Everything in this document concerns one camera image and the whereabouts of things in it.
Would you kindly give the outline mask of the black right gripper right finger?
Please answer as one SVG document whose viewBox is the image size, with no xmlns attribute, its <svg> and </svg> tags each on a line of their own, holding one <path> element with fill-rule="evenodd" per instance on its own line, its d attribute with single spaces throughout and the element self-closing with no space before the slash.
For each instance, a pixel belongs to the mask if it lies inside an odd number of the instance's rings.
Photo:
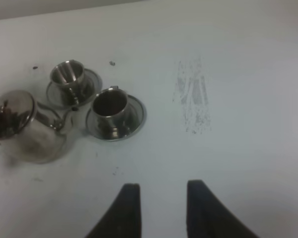
<svg viewBox="0 0 298 238">
<path fill-rule="evenodd" d="M 235 217 L 202 180 L 187 183 L 187 237 L 189 238 L 256 238 Z"/>
</svg>

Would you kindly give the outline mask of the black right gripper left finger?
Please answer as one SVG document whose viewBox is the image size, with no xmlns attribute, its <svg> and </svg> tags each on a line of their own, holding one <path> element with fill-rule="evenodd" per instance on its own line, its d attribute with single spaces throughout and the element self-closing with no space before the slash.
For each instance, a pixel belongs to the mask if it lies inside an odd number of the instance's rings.
<svg viewBox="0 0 298 238">
<path fill-rule="evenodd" d="M 123 185 L 112 205 L 86 237 L 140 238 L 140 185 L 136 183 L 127 183 Z"/>
</svg>

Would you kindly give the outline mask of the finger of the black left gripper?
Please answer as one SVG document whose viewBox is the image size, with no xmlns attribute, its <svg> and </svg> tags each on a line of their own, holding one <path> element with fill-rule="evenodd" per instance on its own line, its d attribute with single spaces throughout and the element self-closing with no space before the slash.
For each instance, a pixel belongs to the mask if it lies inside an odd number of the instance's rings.
<svg viewBox="0 0 298 238">
<path fill-rule="evenodd" d="M 0 104 L 0 140 L 15 135 L 19 130 L 19 115 L 8 107 L 8 101 Z"/>
</svg>

